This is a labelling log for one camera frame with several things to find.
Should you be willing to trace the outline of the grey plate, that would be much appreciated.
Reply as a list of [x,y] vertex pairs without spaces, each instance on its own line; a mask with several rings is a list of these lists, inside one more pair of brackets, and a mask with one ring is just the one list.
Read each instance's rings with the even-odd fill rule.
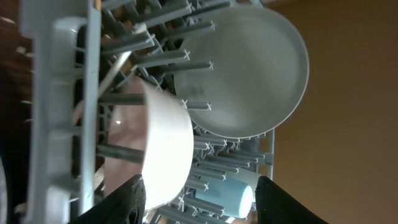
[[236,6],[210,16],[215,30],[189,37],[182,48],[209,71],[177,72],[178,97],[208,102],[191,111],[201,128],[226,138],[248,138],[283,123],[299,105],[309,79],[304,39],[284,16],[256,6]]

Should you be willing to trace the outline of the white cup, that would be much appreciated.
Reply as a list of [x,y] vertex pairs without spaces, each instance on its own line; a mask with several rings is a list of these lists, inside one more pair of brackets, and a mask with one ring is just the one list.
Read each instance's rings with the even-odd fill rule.
[[262,176],[261,174],[258,174],[256,172],[246,170],[239,168],[238,173],[230,173],[229,176],[232,178],[239,180],[241,182],[244,182],[248,184],[252,188],[252,194],[253,194],[253,202],[256,201],[256,187],[258,183],[258,179]]

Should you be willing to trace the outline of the pink bowl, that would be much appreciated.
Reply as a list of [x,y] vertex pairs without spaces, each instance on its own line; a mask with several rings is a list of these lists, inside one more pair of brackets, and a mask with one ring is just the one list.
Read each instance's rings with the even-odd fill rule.
[[146,188],[145,209],[171,202],[183,189],[193,157],[193,128],[187,110],[138,77],[122,88],[124,94],[142,93],[143,105],[113,108],[107,143],[144,152],[142,164],[107,157],[105,194],[109,195],[136,174]]

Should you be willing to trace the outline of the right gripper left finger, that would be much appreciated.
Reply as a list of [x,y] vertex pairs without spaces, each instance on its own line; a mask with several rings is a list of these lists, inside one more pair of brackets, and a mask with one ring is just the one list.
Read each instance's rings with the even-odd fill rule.
[[146,188],[141,174],[131,177],[71,224],[142,224]]

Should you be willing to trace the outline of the white plastic fork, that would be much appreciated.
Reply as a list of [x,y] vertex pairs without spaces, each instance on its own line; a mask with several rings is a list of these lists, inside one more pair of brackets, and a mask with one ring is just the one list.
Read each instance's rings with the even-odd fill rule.
[[[102,96],[106,89],[110,86],[112,81],[114,80],[115,76],[118,74],[120,69],[126,63],[127,59],[132,54],[131,51],[127,51],[122,53],[117,60],[112,64],[111,68],[106,73],[103,80],[99,83],[98,87],[98,97]],[[85,100],[81,100],[75,107],[73,116],[72,116],[72,123],[76,125],[78,120],[81,118],[84,110]]]

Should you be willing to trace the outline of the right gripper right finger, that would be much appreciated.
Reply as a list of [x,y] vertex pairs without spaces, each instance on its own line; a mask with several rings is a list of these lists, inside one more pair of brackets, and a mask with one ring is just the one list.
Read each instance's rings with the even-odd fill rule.
[[267,176],[258,178],[255,196],[259,224],[328,224]]

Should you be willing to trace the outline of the blue cup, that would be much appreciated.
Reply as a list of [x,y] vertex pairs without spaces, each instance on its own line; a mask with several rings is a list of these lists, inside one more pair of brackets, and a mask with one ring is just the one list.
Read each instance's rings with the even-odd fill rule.
[[240,180],[218,180],[204,177],[208,189],[197,191],[196,198],[224,207],[224,214],[234,218],[246,218],[252,206],[252,187]]

